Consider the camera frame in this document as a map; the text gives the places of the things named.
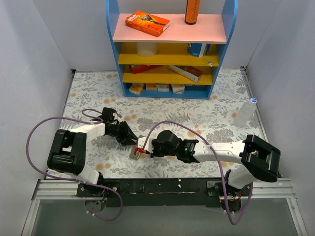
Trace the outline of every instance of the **glass panel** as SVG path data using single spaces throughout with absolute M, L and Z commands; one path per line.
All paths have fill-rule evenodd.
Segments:
M 297 236 L 286 199 L 252 199 L 237 226 L 219 208 L 130 206 L 114 222 L 86 214 L 84 200 L 41 200 L 33 236 Z M 114 216 L 117 208 L 101 214 Z

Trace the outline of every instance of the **bottle cap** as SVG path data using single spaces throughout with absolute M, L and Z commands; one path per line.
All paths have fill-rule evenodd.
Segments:
M 256 98 L 251 98 L 251 102 L 252 104 L 256 104 L 257 103 L 257 99 Z

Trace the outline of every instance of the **blue shelf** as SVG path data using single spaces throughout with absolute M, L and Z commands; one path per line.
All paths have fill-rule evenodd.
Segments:
M 127 97 L 163 97 L 163 98 L 186 98 L 186 99 L 207 99 L 212 86 L 187 86 L 183 94 L 169 92 L 148 91 L 143 89 L 140 95 L 129 92 L 130 84 L 124 83 Z
M 170 92 L 157 92 L 157 91 L 146 91 L 143 90 L 140 95 L 133 94 L 129 92 L 129 84 L 123 83 L 123 75 L 124 75 L 124 67 L 125 65 L 121 65 L 118 63 L 119 55 L 122 48 L 121 42 L 114 42 L 113 36 L 116 30 L 117 21 L 119 18 L 119 7 L 117 0 L 107 0 L 106 1 L 106 22 L 107 22 L 107 30 L 110 38 L 110 42 L 112 45 L 114 58 L 117 66 L 117 71 L 119 74 L 119 78 L 122 84 L 123 92 L 125 96 L 129 97 L 164 97 L 164 98 L 189 98 L 189 99 L 209 99 L 211 96 L 212 89 L 218 77 L 226 50 L 232 38 L 236 19 L 238 13 L 238 0 L 225 0 L 224 7 L 222 10 L 222 21 L 224 25 L 224 31 L 226 35 L 226 44 L 217 44 L 217 52 L 219 59 L 219 66 L 212 67 L 212 78 L 213 85 L 206 87 L 186 87 L 186 90 L 181 95 L 175 95 L 172 91 Z

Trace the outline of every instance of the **yellow shelf board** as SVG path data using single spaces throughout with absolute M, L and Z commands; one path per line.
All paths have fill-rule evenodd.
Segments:
M 159 66 L 138 74 L 133 74 L 129 66 L 125 66 L 123 76 L 124 83 L 145 83 L 145 84 L 183 84 L 183 85 L 212 85 L 211 67 L 197 66 L 203 71 L 198 83 L 187 79 L 167 68 L 167 65 Z
M 217 47 L 210 45 L 209 52 L 201 58 L 187 52 L 187 43 L 159 43 L 157 54 L 153 57 L 141 57 L 137 54 L 136 43 L 124 42 L 118 60 L 119 64 L 134 65 L 192 65 L 219 66 Z

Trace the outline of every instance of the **white wall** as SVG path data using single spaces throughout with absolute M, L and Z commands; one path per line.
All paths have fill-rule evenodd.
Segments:
M 248 66 L 269 140 L 315 235 L 315 1 L 282 1 Z
M 116 70 L 107 33 L 106 0 L 33 0 L 63 57 L 79 71 Z M 221 14 L 225 0 L 201 1 L 200 13 Z M 239 0 L 239 17 L 223 67 L 247 65 L 280 0 Z M 118 0 L 122 13 L 184 13 L 185 0 Z
M 41 178 L 27 162 L 32 127 L 61 115 L 71 71 L 32 0 L 0 0 L 0 235 L 21 234 Z M 59 122 L 41 128 L 31 156 L 42 170 Z

